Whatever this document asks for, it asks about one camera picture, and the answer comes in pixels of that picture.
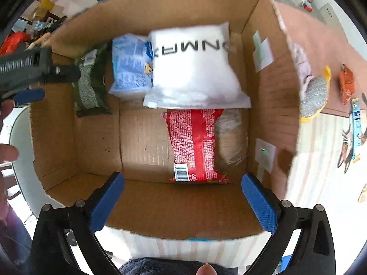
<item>dark blue fuzzy fabric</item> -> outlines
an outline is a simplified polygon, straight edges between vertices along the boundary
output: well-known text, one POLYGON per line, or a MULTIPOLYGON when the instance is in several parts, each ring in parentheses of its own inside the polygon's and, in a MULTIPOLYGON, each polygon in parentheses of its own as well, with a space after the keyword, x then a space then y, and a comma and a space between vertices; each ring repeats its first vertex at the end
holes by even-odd
MULTIPOLYGON (((132 258, 120 268, 123 275, 195 275, 204 263, 161 258, 132 258)), ((237 275, 237 268, 227 269, 211 264, 218 275, 237 275)))

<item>barcode label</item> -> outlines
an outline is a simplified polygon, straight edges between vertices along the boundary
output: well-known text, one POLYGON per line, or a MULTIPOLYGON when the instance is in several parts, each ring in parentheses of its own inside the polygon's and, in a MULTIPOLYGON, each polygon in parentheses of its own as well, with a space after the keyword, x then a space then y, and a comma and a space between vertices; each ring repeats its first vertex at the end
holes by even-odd
POLYGON ((187 163, 175 163, 175 180, 176 182, 190 181, 187 163))
POLYGON ((95 58, 97 56, 97 49, 91 50, 84 56, 83 66, 94 65, 95 58))

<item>white plastic bag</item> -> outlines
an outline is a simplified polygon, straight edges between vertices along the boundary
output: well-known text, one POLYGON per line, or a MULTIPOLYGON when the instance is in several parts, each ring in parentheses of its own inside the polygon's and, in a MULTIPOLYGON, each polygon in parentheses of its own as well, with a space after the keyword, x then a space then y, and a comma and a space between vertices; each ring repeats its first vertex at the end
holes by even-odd
POLYGON ((228 63, 228 22, 152 31, 153 88, 144 105, 151 108, 250 108, 228 63))
POLYGON ((153 54, 148 37, 125 34, 112 41, 113 78, 109 92, 122 100, 142 99, 152 87, 153 54))

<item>blue packet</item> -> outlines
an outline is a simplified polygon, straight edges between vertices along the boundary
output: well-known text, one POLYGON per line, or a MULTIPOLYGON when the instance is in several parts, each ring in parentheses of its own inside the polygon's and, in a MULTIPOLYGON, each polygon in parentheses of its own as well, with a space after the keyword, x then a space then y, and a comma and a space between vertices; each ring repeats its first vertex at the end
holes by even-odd
POLYGON ((153 51, 148 37, 125 34, 112 41, 113 78, 109 92, 121 99, 143 98, 153 87, 153 51))

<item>dark green snack bag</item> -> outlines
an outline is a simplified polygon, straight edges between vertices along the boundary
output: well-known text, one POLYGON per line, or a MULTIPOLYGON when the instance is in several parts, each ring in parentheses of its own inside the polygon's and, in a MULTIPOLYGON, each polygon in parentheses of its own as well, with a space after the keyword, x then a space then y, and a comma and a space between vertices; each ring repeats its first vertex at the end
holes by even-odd
POLYGON ((80 79, 72 83, 76 115, 111 114, 107 104, 105 68, 110 45, 97 44, 75 60, 80 79))

